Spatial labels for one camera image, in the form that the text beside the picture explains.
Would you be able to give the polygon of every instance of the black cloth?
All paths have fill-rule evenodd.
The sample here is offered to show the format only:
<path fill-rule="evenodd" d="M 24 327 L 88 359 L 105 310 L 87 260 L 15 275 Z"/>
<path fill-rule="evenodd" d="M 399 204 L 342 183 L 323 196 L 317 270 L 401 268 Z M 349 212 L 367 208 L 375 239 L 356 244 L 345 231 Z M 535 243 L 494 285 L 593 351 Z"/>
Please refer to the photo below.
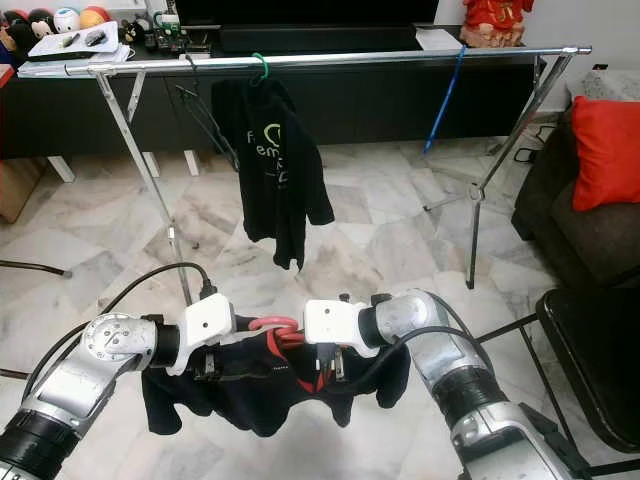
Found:
<path fill-rule="evenodd" d="M 241 430 L 268 437 L 285 422 L 289 408 L 310 399 L 328 405 L 338 425 L 348 425 L 353 393 L 336 394 L 327 388 L 309 391 L 310 385 L 317 384 L 315 346 L 305 344 L 276 355 L 266 340 L 267 334 L 262 333 L 230 345 L 208 347 L 215 350 L 216 364 L 221 368 L 218 381 L 195 381 L 189 371 L 169 376 L 165 369 L 145 370 L 141 378 L 149 430 L 160 435 L 178 432 L 182 422 L 174 404 L 180 403 L 200 416 L 215 411 Z M 374 361 L 361 358 L 353 349 L 343 350 L 343 358 L 349 381 L 359 378 Z M 378 405 L 392 408 L 407 386 L 410 362 L 405 347 L 357 393 L 375 391 Z"/>
<path fill-rule="evenodd" d="M 212 110 L 238 152 L 244 229 L 256 242 L 276 239 L 273 261 L 304 264 L 306 216 L 334 220 L 320 153 L 298 119 L 284 86 L 225 80 L 212 87 Z"/>

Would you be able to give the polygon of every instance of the tv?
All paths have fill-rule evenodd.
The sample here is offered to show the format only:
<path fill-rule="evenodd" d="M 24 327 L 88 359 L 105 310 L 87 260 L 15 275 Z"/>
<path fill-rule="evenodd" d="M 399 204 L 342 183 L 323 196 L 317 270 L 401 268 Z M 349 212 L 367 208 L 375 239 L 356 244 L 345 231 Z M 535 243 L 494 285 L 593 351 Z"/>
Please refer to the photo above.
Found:
<path fill-rule="evenodd" d="M 438 0 L 176 0 L 186 28 L 234 25 L 407 25 L 433 22 Z"/>

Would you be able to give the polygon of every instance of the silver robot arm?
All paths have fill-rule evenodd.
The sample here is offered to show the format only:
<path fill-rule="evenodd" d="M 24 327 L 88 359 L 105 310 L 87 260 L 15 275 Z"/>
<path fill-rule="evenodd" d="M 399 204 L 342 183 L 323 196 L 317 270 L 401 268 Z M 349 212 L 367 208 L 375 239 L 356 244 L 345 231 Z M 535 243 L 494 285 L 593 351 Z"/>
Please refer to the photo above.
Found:
<path fill-rule="evenodd" d="M 347 344 L 361 355 L 377 353 L 378 347 L 419 328 L 449 327 L 446 310 L 420 290 L 374 307 L 314 300 L 307 303 L 304 321 L 308 342 Z M 490 366 L 468 340 L 429 333 L 409 340 L 407 346 L 445 416 L 469 478 L 573 478 L 523 409 L 507 400 Z"/>
<path fill-rule="evenodd" d="M 193 351 L 235 330 L 218 293 L 186 308 L 176 325 L 121 313 L 100 315 L 54 365 L 0 436 L 0 480 L 53 480 L 114 392 L 117 378 L 148 367 L 184 372 Z"/>

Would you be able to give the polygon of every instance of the blue strap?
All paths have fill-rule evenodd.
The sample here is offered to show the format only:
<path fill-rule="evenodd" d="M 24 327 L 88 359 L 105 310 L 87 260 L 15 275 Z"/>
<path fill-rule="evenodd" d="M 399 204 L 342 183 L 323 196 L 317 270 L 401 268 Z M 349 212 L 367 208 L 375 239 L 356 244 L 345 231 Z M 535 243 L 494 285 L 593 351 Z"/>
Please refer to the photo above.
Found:
<path fill-rule="evenodd" d="M 440 106 L 440 111 L 438 112 L 436 121 L 433 124 L 431 133 L 429 134 L 429 138 L 427 139 L 427 143 L 424 146 L 423 153 L 427 153 L 429 149 L 433 146 L 433 141 L 436 138 L 436 133 L 438 133 L 438 128 L 440 128 L 440 123 L 442 122 L 444 114 L 447 111 L 447 107 L 449 106 L 449 100 L 451 100 L 451 94 L 453 93 L 453 89 L 455 88 L 456 82 L 458 81 L 458 77 L 460 76 L 460 67 L 462 66 L 462 59 L 464 58 L 464 54 L 466 50 L 467 50 L 466 45 L 463 45 L 462 48 L 460 49 L 460 53 L 458 54 L 458 58 L 456 60 L 456 68 L 453 71 L 451 82 L 449 82 L 449 90 L 447 90 L 447 95 L 444 97 L 444 100 L 442 101 L 442 105 Z"/>

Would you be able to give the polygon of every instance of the black hoodie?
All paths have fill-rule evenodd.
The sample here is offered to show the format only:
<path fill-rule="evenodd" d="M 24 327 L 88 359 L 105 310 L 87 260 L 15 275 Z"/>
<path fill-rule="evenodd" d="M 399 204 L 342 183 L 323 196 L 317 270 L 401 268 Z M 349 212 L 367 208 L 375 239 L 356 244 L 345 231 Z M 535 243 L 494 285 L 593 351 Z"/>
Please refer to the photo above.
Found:
<path fill-rule="evenodd" d="M 244 229 L 256 242 L 276 239 L 273 261 L 304 263 L 306 216 L 334 220 L 320 153 L 300 123 L 284 86 L 226 80 L 212 87 L 212 110 L 238 152 Z"/>

